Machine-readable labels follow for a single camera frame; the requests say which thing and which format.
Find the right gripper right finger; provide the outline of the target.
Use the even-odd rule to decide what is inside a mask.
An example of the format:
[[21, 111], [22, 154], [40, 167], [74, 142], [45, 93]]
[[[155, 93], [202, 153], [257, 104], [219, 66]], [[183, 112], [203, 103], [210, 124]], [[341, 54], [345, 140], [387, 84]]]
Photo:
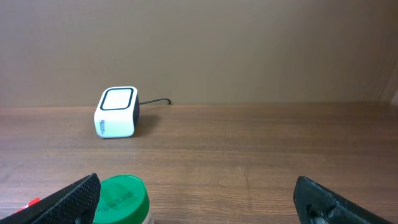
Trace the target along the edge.
[[297, 179], [293, 201], [301, 224], [392, 224], [305, 176]]

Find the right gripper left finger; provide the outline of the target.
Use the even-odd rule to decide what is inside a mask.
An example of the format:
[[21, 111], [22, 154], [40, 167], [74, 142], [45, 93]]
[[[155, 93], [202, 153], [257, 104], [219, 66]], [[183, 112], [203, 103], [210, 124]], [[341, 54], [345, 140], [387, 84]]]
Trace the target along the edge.
[[92, 224], [100, 200], [97, 174], [86, 177], [40, 199], [34, 205], [1, 219], [1, 224]]

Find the red white packet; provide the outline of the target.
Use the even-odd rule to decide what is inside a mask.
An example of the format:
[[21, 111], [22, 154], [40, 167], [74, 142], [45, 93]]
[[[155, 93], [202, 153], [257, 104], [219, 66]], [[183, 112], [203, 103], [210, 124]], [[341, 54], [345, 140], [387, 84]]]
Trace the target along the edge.
[[40, 198], [39, 198], [39, 197], [36, 197], [36, 198], [34, 198], [33, 200], [31, 200], [30, 202], [28, 202], [27, 204], [25, 204], [22, 208], [18, 209], [17, 212], [20, 212], [21, 210], [24, 210], [24, 209], [26, 209], [26, 208], [28, 208], [28, 207], [34, 205], [35, 203], [37, 203], [37, 202], [39, 202], [39, 201], [40, 201]]

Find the green lid jar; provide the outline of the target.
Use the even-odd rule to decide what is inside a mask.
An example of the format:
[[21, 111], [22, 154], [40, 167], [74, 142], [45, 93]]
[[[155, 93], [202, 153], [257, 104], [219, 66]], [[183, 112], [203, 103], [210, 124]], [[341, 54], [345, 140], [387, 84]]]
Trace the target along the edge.
[[134, 175], [101, 182], [94, 224], [154, 224], [145, 183]]

